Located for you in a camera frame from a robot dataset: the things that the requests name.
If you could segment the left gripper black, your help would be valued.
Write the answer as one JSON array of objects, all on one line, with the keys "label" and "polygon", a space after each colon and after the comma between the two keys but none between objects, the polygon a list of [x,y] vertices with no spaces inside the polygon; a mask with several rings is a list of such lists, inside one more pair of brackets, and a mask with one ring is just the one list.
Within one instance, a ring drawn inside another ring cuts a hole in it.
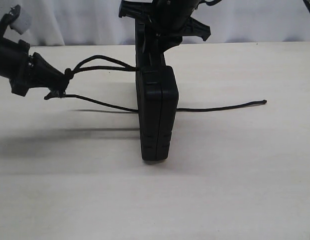
[{"label": "left gripper black", "polygon": [[44,100],[63,98],[69,82],[48,82],[48,80],[70,80],[69,75],[62,73],[50,65],[39,53],[29,55],[30,44],[23,40],[9,42],[11,50],[10,61],[16,67],[9,78],[11,92],[18,96],[25,96],[29,89],[47,88],[49,93]]}]

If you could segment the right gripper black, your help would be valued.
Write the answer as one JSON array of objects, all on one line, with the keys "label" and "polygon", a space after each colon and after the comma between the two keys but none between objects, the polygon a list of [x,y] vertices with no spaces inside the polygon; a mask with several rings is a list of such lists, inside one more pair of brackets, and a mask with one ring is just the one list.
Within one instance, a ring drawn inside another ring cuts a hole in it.
[{"label": "right gripper black", "polygon": [[[135,19],[136,66],[165,66],[164,52],[179,46],[183,37],[210,37],[210,27],[192,18],[198,0],[122,0],[119,17]],[[146,35],[147,26],[159,35]]]}]

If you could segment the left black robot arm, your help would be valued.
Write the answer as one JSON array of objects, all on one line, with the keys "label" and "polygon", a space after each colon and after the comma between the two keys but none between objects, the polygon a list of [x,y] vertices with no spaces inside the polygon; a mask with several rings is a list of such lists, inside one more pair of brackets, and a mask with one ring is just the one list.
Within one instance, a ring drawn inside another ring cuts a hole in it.
[{"label": "left black robot arm", "polygon": [[13,42],[4,37],[8,27],[20,35],[31,25],[31,17],[20,5],[10,8],[0,20],[0,76],[9,80],[11,92],[26,96],[29,89],[47,88],[50,93],[45,97],[62,98],[70,79],[51,66],[39,53],[29,54],[30,44],[19,40]]}]

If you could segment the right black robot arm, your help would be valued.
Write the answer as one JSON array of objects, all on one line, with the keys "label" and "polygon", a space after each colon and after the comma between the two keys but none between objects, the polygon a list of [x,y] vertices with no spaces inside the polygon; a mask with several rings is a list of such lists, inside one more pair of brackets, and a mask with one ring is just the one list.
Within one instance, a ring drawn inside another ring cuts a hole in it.
[{"label": "right black robot arm", "polygon": [[212,7],[219,0],[122,0],[119,17],[135,19],[136,69],[164,66],[164,52],[181,44],[183,37],[206,41],[211,30],[191,17],[200,4]]}]

